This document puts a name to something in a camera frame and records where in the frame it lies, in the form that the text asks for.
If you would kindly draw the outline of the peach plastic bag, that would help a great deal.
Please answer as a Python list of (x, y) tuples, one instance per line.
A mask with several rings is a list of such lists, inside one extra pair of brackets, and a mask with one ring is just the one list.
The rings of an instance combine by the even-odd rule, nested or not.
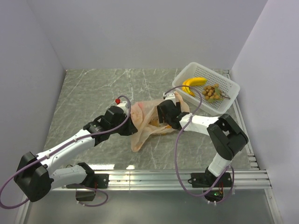
[(137, 132), (131, 136), (133, 152), (139, 151), (150, 135), (165, 135), (175, 131), (167, 123), (159, 123), (157, 106), (162, 101), (162, 99), (139, 101), (131, 106), (131, 119), (137, 128)]

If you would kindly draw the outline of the yellow banana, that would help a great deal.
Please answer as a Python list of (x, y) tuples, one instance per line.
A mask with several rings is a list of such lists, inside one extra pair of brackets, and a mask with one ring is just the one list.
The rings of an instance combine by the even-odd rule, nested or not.
[(195, 96), (195, 94), (190, 90), (188, 86), (202, 86), (205, 85), (207, 82), (207, 79), (204, 77), (194, 77), (189, 78), (183, 82), (182, 91), (185, 93), (188, 93), (191, 96)]

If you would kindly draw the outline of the bunch of brown longans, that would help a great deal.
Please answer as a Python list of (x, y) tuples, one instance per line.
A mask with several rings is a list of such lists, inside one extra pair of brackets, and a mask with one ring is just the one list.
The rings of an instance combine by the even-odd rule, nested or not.
[(219, 84), (204, 86), (202, 95), (208, 103), (231, 99), (227, 93), (220, 89)]

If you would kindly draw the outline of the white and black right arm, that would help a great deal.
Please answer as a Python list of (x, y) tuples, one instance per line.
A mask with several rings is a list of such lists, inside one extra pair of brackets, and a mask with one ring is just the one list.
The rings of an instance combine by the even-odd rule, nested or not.
[(194, 115), (183, 112), (178, 103), (171, 100), (160, 103), (157, 112), (160, 123), (166, 123), (181, 132), (205, 134), (212, 140), (216, 155), (200, 179), (202, 186), (217, 186), (222, 181), (222, 172), (249, 142), (245, 132), (228, 114), (220, 117)]

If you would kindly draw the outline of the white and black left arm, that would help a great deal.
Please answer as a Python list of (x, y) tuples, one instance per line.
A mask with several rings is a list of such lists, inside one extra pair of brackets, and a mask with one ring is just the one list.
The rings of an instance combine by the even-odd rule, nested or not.
[(136, 132), (128, 102), (111, 106), (104, 115), (86, 124), (68, 140), (39, 154), (29, 152), (23, 155), (14, 182), (31, 202), (65, 185), (96, 187), (95, 172), (86, 163), (81, 162), (70, 168), (60, 167), (79, 153), (108, 140), (112, 134), (130, 136)]

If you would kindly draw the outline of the white perforated plastic basket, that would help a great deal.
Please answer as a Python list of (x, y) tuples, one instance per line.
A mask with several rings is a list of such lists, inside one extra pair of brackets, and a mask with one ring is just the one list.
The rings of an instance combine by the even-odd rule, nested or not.
[(188, 102), (198, 105), (212, 116), (225, 114), (236, 99), (240, 86), (229, 78), (199, 64), (188, 64), (175, 77), (172, 86), (188, 85), (176, 89)]

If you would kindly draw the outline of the black left controller box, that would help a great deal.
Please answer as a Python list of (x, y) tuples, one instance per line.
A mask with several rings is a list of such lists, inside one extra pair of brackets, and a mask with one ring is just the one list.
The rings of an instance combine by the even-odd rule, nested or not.
[(76, 190), (75, 198), (79, 202), (92, 202), (95, 199), (96, 192), (92, 190), (79, 189)]

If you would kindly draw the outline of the right controller board with led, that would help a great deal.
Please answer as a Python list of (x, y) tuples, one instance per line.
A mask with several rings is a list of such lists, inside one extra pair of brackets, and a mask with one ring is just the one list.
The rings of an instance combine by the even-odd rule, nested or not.
[(207, 194), (204, 195), (204, 198), (207, 201), (210, 201), (212, 203), (214, 203), (214, 202), (218, 203), (221, 200), (223, 200), (223, 198), (224, 198), (224, 190), (223, 189), (211, 190)]

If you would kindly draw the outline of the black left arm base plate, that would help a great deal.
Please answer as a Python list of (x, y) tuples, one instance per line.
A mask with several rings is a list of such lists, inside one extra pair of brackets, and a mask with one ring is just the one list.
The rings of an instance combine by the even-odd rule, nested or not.
[(88, 174), (87, 177), (79, 184), (66, 185), (68, 189), (76, 187), (88, 187), (93, 189), (107, 189), (109, 182), (109, 174)]

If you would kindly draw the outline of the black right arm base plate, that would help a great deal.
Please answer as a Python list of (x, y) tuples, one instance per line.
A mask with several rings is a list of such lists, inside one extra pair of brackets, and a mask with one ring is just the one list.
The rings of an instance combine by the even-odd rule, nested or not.
[[(217, 180), (211, 173), (191, 173), (191, 178), (188, 183), (192, 185), (193, 188), (210, 188), (214, 182)], [(225, 187), (229, 188), (233, 185), (233, 179), (229, 172), (224, 173), (220, 179), (214, 185), (214, 188)]]

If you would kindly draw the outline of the aluminium table edge rail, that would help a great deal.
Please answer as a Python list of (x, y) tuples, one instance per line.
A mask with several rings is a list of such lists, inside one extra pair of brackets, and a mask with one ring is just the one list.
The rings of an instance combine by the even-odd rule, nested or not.
[[(234, 189), (270, 189), (272, 187), (268, 174), (262, 170), (228, 170), (233, 179)], [(191, 173), (203, 173), (194, 170), (183, 170), (176, 175), (173, 170), (95, 170), (94, 174), (109, 174), (107, 190), (181, 190), (180, 182), (188, 190), (207, 189), (193, 188), (188, 180)], [(63, 168), (50, 176), (49, 189), (66, 188), (69, 184), (79, 184), (87, 177), (84, 171), (75, 167)]]

